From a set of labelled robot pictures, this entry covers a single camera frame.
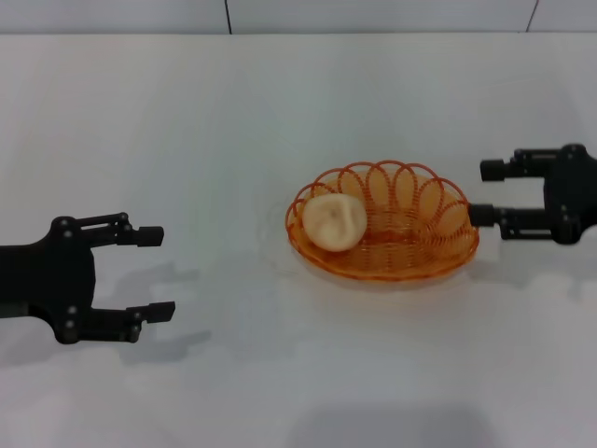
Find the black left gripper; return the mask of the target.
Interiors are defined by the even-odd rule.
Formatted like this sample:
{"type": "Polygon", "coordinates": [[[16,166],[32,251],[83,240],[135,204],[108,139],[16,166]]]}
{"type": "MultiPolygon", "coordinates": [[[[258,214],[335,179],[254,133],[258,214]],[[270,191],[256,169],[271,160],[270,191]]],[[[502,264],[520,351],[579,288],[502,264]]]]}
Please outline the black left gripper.
{"type": "Polygon", "coordinates": [[[1,247],[1,316],[35,317],[62,344],[80,341],[136,343],[143,323],[169,322],[175,302],[124,310],[91,308],[95,268],[91,247],[161,246],[160,226],[135,229],[124,212],[98,217],[57,217],[41,240],[1,247]]]}

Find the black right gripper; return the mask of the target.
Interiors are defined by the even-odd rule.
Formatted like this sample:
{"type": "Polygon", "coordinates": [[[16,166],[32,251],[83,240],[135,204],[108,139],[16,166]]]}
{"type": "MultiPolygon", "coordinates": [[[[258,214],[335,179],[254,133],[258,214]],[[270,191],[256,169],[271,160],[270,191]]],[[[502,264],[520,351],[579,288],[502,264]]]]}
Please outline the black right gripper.
{"type": "Polygon", "coordinates": [[[543,178],[545,208],[470,204],[472,226],[498,226],[507,240],[551,240],[575,245],[596,226],[596,159],[580,144],[563,148],[516,149],[508,161],[483,160],[483,182],[543,178]]]}

